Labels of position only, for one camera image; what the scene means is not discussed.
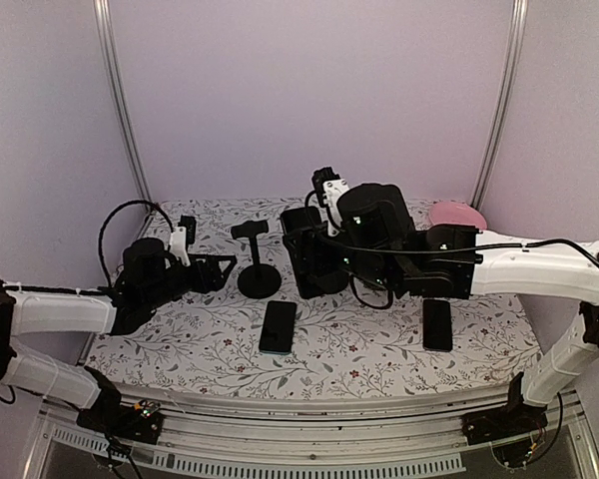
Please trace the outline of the black phone stand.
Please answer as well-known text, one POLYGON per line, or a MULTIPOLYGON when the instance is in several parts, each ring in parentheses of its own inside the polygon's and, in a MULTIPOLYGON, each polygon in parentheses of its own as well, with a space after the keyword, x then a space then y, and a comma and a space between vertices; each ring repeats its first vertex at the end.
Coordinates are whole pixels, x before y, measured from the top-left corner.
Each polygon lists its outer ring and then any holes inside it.
POLYGON ((258 236, 269 231, 266 220, 246 221, 231 228, 234 240, 246 239, 250 243, 253 263, 238 276, 239 292, 247 298, 264 299, 273 296, 281 287, 282 277, 272 265, 261 262, 258 236))
POLYGON ((309 297, 336 294, 347 288, 348 274, 341 270, 324 275, 309 274, 307 284, 309 297))

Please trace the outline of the black phone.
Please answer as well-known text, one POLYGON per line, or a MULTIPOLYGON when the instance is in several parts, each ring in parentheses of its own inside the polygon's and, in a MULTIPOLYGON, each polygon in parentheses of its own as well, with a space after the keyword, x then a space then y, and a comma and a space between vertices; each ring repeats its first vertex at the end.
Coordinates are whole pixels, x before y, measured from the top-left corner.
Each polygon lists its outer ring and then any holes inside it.
POLYGON ((422 304, 422 345, 426 350, 452 350, 452 320, 448 301, 425 299, 422 304))
POLYGON ((298 305, 290 301, 269 301, 259 341, 259 351, 287 355, 292 352, 298 305))
POLYGON ((315 235, 312 226, 322 223, 317 207, 288 209, 281 213, 283 244, 290 253, 305 251, 313 246, 315 235))

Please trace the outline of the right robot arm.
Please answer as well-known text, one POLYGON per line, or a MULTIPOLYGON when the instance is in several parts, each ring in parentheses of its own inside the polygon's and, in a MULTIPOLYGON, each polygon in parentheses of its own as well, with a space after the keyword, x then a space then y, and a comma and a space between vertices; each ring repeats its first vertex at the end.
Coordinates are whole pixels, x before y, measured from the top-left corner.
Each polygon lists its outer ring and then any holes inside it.
POLYGON ((511 381, 495 420, 503 434, 518 434, 599 358, 599 240, 520 239, 448 224, 420 230, 398 187, 337 180, 315 183, 281 223, 305 298, 362 282, 389 299, 512 293, 578 300, 567 331, 511 381))

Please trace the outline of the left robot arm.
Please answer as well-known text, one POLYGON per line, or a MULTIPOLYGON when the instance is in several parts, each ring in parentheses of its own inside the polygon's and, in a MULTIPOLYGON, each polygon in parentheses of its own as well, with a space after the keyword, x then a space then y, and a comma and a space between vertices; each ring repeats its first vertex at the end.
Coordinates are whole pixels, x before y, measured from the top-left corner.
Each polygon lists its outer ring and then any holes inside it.
POLYGON ((108 433, 128 425, 116 386, 101 372, 72 366, 18 344, 42 332, 91 332, 124 336, 148 323, 157 310, 189 292, 224 288, 237 264, 233 255, 190 254, 184 241, 134 241, 123 252, 116 281, 96 290, 23 286, 0 278, 0 385, 19 387, 73 404, 108 433))

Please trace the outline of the floral table mat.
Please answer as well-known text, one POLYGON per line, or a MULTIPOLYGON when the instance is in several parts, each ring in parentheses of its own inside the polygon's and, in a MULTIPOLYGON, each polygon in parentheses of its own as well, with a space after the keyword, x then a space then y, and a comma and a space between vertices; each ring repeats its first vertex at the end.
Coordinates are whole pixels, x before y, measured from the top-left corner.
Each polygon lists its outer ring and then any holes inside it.
POLYGON ((423 347, 419 298, 387 305, 383 293, 361 284, 301 298, 280 223, 284 210, 299 205, 298 198, 164 203, 168 218, 196 219, 194 251, 232 254, 239 266, 251 263, 251 252, 246 241, 231 237, 231 227, 268 222, 269 231, 259 238, 261 259, 282 276, 278 299, 297 306, 290 353, 260 351, 266 303, 243 296, 230 280, 219 292, 191 293, 167 304, 131 335, 98 336, 87 364, 120 384, 196 396, 343 400, 506 386, 540 359, 537 338, 513 295, 454 301, 448 352, 423 347))

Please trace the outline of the pink plate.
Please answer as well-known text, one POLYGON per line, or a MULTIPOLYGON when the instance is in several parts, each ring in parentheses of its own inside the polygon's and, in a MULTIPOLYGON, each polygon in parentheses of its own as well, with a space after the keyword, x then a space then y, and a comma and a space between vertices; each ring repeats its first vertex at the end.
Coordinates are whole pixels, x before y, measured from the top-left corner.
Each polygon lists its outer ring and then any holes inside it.
POLYGON ((433 226, 461 225, 476 227, 479 230, 487 229, 485 217, 478 210, 464 203, 434 203, 428 211, 428 218, 433 226))

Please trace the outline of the front aluminium rail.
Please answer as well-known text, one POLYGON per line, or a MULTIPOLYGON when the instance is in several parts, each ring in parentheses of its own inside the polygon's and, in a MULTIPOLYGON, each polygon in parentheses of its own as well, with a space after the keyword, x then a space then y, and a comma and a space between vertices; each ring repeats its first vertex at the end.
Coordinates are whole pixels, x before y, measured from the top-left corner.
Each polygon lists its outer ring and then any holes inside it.
POLYGON ((43 404, 25 456, 26 478, 599 478, 599 453, 577 393, 565 390, 527 465, 508 459, 522 436, 470 444, 467 413, 501 405, 501 386, 374 399, 264 400, 157 391, 156 444, 129 455, 43 404))

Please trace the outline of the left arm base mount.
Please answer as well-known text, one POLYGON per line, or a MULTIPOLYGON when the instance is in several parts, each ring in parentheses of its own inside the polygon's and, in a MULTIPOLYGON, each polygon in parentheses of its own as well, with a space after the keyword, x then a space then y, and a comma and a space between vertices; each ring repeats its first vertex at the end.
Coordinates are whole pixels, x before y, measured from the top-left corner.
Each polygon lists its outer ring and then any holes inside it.
POLYGON ((108 437, 156 445, 165 419, 161 404, 141 399, 124 405, 120 391, 106 376, 89 366, 86 371, 100 390, 94 404, 78 413, 77 425, 108 437))

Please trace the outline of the left aluminium frame post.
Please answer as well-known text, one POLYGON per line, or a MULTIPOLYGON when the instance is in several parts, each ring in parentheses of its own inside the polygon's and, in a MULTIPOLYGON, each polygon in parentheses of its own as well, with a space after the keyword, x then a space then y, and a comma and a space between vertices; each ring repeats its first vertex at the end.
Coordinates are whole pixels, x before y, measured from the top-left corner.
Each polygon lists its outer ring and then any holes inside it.
POLYGON ((139 198, 150 201, 152 195, 142 165, 124 89, 113 29, 111 3, 107 0, 94 0, 93 6, 105 73, 108 78, 114 110, 120 128, 131 177, 139 198))

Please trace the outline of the aluminium frame post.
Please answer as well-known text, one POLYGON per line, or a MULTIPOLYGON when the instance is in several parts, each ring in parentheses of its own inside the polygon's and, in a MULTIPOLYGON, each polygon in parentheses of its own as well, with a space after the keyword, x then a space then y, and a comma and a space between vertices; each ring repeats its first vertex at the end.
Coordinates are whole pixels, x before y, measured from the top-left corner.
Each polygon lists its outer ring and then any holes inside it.
POLYGON ((495 170, 523 49, 528 4, 527 0, 514 0, 512 2, 509 33, 497 101, 495 103, 494 115, 484 155, 470 201, 470 205, 476 210, 480 210, 485 203, 488 187, 495 170))
POLYGON ((93 6, 105 73, 108 78, 114 110, 120 128, 131 177, 139 198, 150 201, 152 195, 142 165, 124 89, 113 29, 111 3, 107 0, 94 0, 93 6))

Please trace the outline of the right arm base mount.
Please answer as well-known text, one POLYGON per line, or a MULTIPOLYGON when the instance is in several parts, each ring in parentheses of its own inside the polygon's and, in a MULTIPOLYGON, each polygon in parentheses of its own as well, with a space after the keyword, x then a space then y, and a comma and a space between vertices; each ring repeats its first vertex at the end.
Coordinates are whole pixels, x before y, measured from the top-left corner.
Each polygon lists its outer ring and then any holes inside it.
POLYGON ((519 372, 510 382, 504 405, 461 416, 461 431, 469 445, 529 433, 547 425, 547 406, 533 406, 524 399, 523 376, 519 372))

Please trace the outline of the right aluminium frame post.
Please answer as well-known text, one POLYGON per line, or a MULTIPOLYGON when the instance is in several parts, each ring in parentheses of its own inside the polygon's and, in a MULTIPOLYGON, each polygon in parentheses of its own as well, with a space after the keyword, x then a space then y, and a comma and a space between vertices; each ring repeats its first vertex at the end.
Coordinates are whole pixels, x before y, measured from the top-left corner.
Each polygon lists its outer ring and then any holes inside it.
POLYGON ((470 201, 470 205, 476 210, 480 210, 485 203, 488 187, 495 170, 523 49, 528 4, 527 0, 514 0, 512 2, 509 33, 497 101, 495 103, 494 115, 484 155, 470 201))

